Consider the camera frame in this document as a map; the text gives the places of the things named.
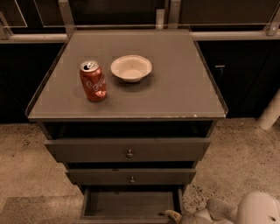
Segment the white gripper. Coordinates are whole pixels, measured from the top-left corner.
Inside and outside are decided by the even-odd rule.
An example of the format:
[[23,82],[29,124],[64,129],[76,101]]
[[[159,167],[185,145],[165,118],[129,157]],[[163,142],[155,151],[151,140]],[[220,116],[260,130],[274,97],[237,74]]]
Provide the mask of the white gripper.
[[184,214],[183,216],[174,210],[163,211],[164,215],[172,218],[176,224],[233,224],[231,213],[233,209],[205,208],[196,213]]

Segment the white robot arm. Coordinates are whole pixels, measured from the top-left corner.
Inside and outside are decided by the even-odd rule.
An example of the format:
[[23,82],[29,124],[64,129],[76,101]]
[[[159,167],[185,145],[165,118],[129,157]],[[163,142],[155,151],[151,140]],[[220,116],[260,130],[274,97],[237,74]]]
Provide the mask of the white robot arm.
[[176,224],[280,224],[280,201],[265,192],[246,194],[237,206],[211,198],[195,213],[165,210]]

